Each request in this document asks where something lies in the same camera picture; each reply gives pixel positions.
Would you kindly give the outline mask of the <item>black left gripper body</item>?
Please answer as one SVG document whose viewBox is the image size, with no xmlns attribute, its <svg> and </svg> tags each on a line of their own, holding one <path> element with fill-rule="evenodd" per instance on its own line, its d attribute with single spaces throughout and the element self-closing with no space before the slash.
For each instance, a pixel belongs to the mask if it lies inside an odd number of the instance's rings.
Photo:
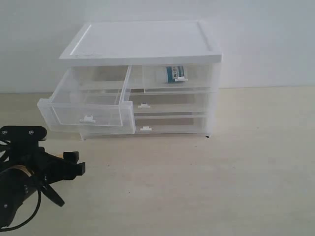
<svg viewBox="0 0 315 236">
<path fill-rule="evenodd" d="M 69 175 L 71 163 L 49 154 L 39 142 L 9 143 L 9 186 L 48 187 L 62 180 L 73 180 Z"/>
</svg>

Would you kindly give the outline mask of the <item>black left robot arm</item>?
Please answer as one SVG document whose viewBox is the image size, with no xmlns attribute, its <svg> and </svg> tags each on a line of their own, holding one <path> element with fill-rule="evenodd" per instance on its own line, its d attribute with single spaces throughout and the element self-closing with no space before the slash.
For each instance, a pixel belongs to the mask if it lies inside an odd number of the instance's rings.
<svg viewBox="0 0 315 236">
<path fill-rule="evenodd" d="M 79 162 L 77 151 L 54 156 L 40 147 L 38 142 L 10 142 L 0 147 L 0 230 L 8 232 L 29 223 L 38 213 L 42 196 L 62 207 L 65 201 L 51 184 L 74 180 L 86 171 L 86 164 Z M 23 202 L 38 194 L 31 216 L 17 226 L 11 223 Z"/>
</svg>

